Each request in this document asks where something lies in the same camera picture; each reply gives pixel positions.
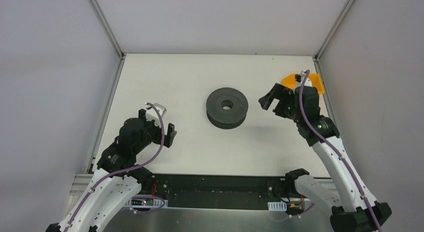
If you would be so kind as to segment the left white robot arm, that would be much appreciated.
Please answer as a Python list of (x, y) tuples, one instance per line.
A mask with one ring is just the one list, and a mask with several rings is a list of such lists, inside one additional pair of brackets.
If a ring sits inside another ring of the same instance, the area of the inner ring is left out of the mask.
[(164, 126), (166, 108), (146, 103), (138, 116), (127, 119), (113, 143), (101, 154), (97, 169), (70, 212), (47, 231), (104, 231), (111, 219), (138, 193), (152, 189), (152, 163), (177, 134), (171, 123)]

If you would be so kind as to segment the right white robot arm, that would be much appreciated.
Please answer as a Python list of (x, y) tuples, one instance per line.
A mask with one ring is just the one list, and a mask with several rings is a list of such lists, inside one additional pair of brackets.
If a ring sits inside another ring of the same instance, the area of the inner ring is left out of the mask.
[(378, 202), (351, 163), (340, 133), (333, 121), (320, 114), (320, 96), (315, 87), (300, 86), (294, 90), (281, 84), (258, 102), (267, 110), (272, 101), (278, 103), (275, 115), (292, 120), (299, 134), (318, 155), (327, 169), (335, 192), (320, 185), (304, 169), (286, 174), (284, 191), (291, 197), (307, 197), (323, 211), (334, 231), (381, 231), (392, 214), (386, 202)]

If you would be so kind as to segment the black cable spool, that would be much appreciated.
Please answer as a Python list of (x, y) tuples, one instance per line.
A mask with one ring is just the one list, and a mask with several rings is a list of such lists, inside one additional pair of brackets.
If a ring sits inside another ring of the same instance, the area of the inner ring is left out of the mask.
[(223, 87), (209, 94), (205, 107), (206, 116), (213, 126), (220, 129), (234, 129), (245, 121), (249, 103), (241, 91)]

